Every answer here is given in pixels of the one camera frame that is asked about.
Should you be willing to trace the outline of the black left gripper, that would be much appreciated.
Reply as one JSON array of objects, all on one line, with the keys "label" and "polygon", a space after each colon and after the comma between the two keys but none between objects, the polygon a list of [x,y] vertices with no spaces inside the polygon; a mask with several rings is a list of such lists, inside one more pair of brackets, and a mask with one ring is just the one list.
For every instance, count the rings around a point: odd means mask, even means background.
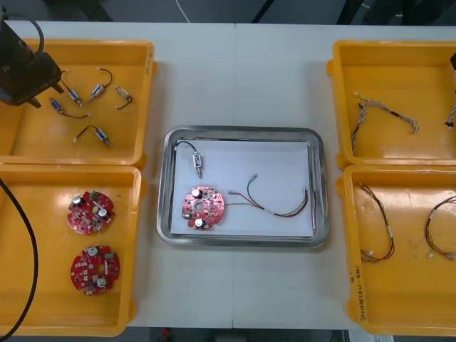
[{"label": "black left gripper", "polygon": [[43,53],[33,63],[6,72],[6,104],[28,103],[40,108],[36,96],[49,88],[62,94],[62,85],[61,69],[48,53]]}]

